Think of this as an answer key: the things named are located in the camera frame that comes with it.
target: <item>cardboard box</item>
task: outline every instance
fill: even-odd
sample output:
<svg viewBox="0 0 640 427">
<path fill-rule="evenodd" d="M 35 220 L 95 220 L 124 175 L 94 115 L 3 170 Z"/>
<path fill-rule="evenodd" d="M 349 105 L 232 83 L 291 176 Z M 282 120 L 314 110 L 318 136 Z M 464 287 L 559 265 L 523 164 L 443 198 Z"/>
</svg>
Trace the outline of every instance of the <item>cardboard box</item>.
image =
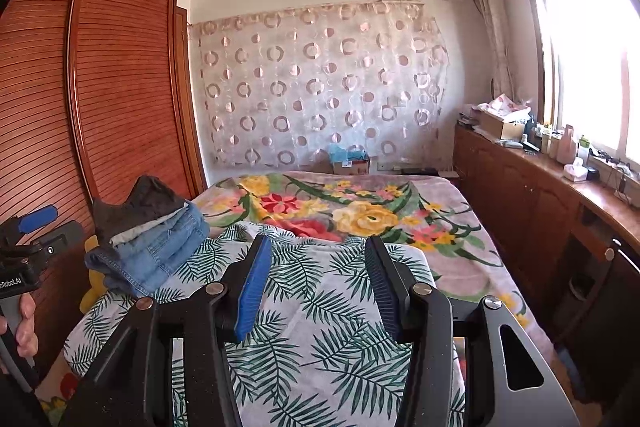
<svg viewBox="0 0 640 427">
<path fill-rule="evenodd" d="M 524 133 L 523 123 L 503 122 L 499 118 L 484 111 L 480 112 L 478 120 L 480 121 L 480 128 L 482 130 L 502 140 L 520 141 L 522 133 Z"/>
<path fill-rule="evenodd" d="M 335 162 L 334 174 L 342 176 L 355 176 L 356 174 L 369 174 L 369 160 L 348 160 L 346 162 Z"/>
</svg>

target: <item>person's finger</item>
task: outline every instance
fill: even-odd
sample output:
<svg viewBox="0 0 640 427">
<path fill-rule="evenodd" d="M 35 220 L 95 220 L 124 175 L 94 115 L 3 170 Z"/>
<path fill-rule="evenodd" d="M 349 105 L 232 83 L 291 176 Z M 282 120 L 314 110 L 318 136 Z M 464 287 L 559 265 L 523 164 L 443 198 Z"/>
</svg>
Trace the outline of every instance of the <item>person's finger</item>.
<svg viewBox="0 0 640 427">
<path fill-rule="evenodd" d="M 34 357 L 38 352 L 38 337 L 31 335 L 26 344 L 18 346 L 18 355 L 21 357 Z"/>
<path fill-rule="evenodd" d="M 29 339 L 33 336 L 35 330 L 35 320 L 33 317 L 30 319 L 23 319 L 18 327 L 15 328 L 15 341 L 19 346 L 22 346 L 29 342 Z"/>
<path fill-rule="evenodd" d="M 30 293 L 23 293 L 20 296 L 20 314 L 25 319 L 30 319 L 33 317 L 34 312 L 36 311 L 36 302 L 31 297 Z"/>
</svg>

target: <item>blue jeans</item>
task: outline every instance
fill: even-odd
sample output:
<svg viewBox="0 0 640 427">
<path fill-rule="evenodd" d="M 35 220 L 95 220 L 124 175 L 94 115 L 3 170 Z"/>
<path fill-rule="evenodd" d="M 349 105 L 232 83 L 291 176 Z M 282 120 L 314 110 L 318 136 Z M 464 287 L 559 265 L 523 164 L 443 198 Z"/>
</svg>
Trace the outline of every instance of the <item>blue jeans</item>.
<svg viewBox="0 0 640 427">
<path fill-rule="evenodd" d="M 209 225 L 194 203 L 127 243 L 99 245 L 84 257 L 87 268 L 105 274 L 104 285 L 142 297 L 152 295 L 198 249 Z"/>
</svg>

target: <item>white fabric with green leaves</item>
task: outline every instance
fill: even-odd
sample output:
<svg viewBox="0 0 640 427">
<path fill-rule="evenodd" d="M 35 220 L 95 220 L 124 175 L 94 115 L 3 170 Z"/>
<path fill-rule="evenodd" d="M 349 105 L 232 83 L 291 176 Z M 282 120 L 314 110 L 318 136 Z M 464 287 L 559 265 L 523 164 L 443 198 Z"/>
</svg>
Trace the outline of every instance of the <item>white fabric with green leaves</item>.
<svg viewBox="0 0 640 427">
<path fill-rule="evenodd" d="M 411 355 L 386 334 L 364 266 L 364 239 L 344 243 L 295 237 L 249 222 L 206 239 L 153 295 L 182 299 L 219 280 L 246 254 L 258 233 L 273 240 L 273 263 L 254 329 L 244 343 L 227 344 L 234 392 L 245 427 L 394 425 Z M 424 254 L 386 245 L 421 282 L 434 284 Z M 108 292 L 82 318 L 64 355 L 84 375 L 134 300 Z M 450 426 L 461 426 L 465 399 L 456 360 Z M 174 343 L 175 425 L 187 425 L 182 341 Z"/>
</svg>

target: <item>window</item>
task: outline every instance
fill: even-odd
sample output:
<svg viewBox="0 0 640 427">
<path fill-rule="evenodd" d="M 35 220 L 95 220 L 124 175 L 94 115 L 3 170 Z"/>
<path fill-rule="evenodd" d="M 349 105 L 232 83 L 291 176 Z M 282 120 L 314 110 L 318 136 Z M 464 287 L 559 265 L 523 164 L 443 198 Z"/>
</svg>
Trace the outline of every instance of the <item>window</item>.
<svg viewBox="0 0 640 427">
<path fill-rule="evenodd" d="M 535 0 L 545 120 L 640 167 L 640 18 L 629 0 Z"/>
</svg>

